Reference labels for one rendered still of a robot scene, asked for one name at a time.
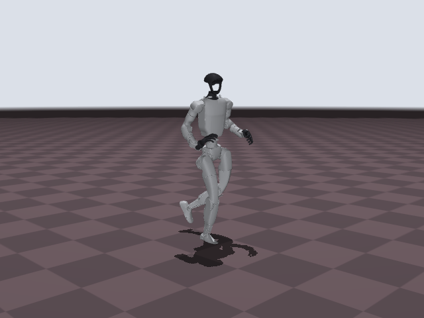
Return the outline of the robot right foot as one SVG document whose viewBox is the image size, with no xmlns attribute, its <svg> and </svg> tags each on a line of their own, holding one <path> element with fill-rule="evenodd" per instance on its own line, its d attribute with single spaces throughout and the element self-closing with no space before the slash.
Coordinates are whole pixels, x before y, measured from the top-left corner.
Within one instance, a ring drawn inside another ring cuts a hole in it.
<svg viewBox="0 0 424 318">
<path fill-rule="evenodd" d="M 203 233 L 201 233 L 200 239 L 211 244 L 218 244 L 218 242 L 211 235 L 207 235 L 206 237 L 204 237 Z"/>
</svg>

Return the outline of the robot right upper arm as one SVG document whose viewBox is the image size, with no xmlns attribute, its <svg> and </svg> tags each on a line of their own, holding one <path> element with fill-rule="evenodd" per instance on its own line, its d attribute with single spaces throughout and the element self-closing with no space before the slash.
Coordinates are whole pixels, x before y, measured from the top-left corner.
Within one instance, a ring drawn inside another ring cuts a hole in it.
<svg viewBox="0 0 424 318">
<path fill-rule="evenodd" d="M 188 114 L 186 115 L 183 123 L 183 125 L 186 125 L 189 132 L 192 132 L 191 124 L 195 120 L 197 114 L 202 112 L 204 105 L 205 103 L 202 100 L 191 103 Z"/>
</svg>

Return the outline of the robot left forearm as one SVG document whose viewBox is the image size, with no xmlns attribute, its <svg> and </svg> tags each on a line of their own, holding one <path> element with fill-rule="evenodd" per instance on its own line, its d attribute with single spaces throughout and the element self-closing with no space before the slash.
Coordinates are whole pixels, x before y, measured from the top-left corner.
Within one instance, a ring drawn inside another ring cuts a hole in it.
<svg viewBox="0 0 424 318">
<path fill-rule="evenodd" d="M 246 129 L 247 130 L 247 129 Z M 242 129 L 238 128 L 234 123 L 230 127 L 230 132 L 235 133 L 239 138 L 244 137 Z"/>
</svg>

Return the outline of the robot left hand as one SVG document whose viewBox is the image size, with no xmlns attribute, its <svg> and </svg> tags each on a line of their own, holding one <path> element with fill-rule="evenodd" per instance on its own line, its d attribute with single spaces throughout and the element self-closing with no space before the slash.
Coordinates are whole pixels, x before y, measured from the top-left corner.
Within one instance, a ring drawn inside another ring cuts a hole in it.
<svg viewBox="0 0 424 318">
<path fill-rule="evenodd" d="M 251 145 L 253 143 L 253 140 L 252 140 L 252 136 L 251 136 L 250 132 L 248 130 L 244 129 L 242 131 L 242 133 L 243 133 L 243 135 L 244 135 L 245 138 L 248 138 L 247 139 L 247 140 L 249 140 L 248 143 L 250 142 L 249 145 Z"/>
</svg>

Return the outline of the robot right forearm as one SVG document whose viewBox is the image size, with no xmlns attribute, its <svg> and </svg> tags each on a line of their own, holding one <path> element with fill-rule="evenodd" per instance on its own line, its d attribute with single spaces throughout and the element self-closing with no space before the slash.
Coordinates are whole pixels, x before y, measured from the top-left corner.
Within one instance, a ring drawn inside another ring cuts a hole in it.
<svg viewBox="0 0 424 318">
<path fill-rule="evenodd" d="M 182 127 L 181 127 L 181 132 L 182 132 L 182 135 L 183 135 L 183 137 L 187 140 L 187 142 L 189 143 L 189 146 L 191 147 L 191 148 L 194 148 L 195 149 L 195 147 L 197 146 L 197 142 L 198 141 L 196 141 L 196 139 L 194 138 L 194 136 L 193 136 L 193 134 L 192 134 L 192 132 L 189 132 L 188 130 L 187 130 L 187 127 L 186 127 L 186 125 L 182 125 Z M 200 151 L 201 149 L 199 149 L 198 151 Z"/>
</svg>

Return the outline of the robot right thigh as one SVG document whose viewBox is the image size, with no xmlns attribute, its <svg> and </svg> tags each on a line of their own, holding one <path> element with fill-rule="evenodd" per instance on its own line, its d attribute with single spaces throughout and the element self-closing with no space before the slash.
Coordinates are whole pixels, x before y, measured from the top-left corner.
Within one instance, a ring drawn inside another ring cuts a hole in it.
<svg viewBox="0 0 424 318">
<path fill-rule="evenodd" d="M 200 170 L 203 170 L 202 178 L 209 195 L 208 197 L 210 198 L 214 208 L 216 204 L 219 205 L 219 190 L 217 173 L 213 161 L 205 152 L 196 160 L 196 166 Z"/>
</svg>

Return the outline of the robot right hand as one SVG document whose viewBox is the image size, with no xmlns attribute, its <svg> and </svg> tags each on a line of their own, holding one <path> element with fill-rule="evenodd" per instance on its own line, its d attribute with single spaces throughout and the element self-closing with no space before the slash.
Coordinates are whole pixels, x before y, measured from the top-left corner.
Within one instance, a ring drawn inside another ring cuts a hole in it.
<svg viewBox="0 0 424 318">
<path fill-rule="evenodd" d="M 210 135 L 204 137 L 202 140 L 199 140 L 197 142 L 197 146 L 195 147 L 195 149 L 199 150 L 199 149 L 203 148 L 205 143 L 208 142 L 208 141 L 214 142 L 213 140 L 216 140 L 214 137 L 217 138 L 217 135 L 216 134 L 210 134 Z M 211 139 L 213 139 L 213 140 L 211 140 Z"/>
</svg>

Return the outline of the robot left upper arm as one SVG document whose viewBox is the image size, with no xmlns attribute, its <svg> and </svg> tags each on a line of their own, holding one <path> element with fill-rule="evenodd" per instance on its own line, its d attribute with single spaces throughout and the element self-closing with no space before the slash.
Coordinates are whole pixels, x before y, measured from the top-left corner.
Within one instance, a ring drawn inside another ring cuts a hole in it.
<svg viewBox="0 0 424 318">
<path fill-rule="evenodd" d="M 229 127 L 231 127 L 231 125 L 233 124 L 233 122 L 229 119 L 229 117 L 231 116 L 231 108 L 233 106 L 233 102 L 227 98 L 224 98 L 227 102 L 227 112 L 226 112 L 226 119 L 225 119 L 225 129 L 228 129 Z"/>
</svg>

